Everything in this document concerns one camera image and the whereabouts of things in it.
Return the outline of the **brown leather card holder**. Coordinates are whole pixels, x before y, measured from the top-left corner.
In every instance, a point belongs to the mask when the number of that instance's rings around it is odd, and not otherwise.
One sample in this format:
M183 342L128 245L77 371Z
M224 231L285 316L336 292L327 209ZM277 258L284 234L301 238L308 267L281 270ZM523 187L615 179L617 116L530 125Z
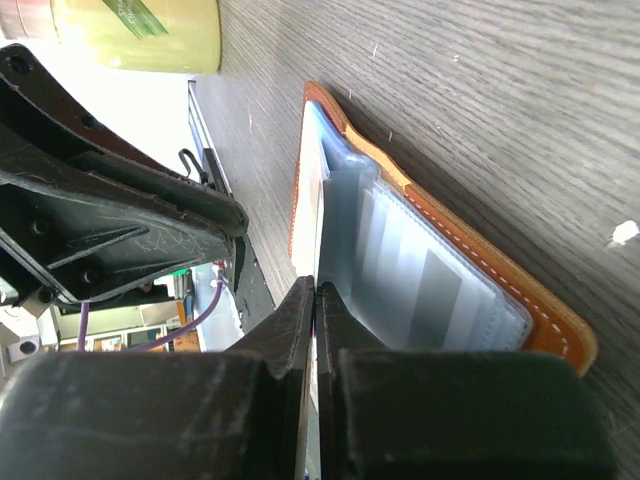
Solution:
M544 352L579 374L597 357L584 319L412 180L314 81L289 256L394 349Z

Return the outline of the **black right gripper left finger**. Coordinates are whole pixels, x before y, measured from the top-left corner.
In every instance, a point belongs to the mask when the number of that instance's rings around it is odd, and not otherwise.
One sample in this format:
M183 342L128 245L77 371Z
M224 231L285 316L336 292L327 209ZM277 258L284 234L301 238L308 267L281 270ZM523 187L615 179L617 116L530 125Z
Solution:
M315 286L215 353L47 354L1 397L5 479L300 479Z

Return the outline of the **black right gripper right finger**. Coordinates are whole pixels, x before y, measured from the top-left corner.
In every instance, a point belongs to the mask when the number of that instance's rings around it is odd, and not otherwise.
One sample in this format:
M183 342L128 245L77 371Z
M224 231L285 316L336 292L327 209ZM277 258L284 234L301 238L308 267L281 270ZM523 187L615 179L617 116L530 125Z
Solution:
M528 352L385 347L336 288L315 327L326 479L612 479L617 462L572 367Z

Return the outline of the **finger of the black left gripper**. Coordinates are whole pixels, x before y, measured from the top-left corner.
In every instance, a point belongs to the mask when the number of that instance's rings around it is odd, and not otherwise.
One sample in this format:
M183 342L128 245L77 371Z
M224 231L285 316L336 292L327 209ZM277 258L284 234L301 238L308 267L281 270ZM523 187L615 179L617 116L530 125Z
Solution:
M231 196L159 164L97 121L21 44L1 51L1 295L104 302L233 256Z

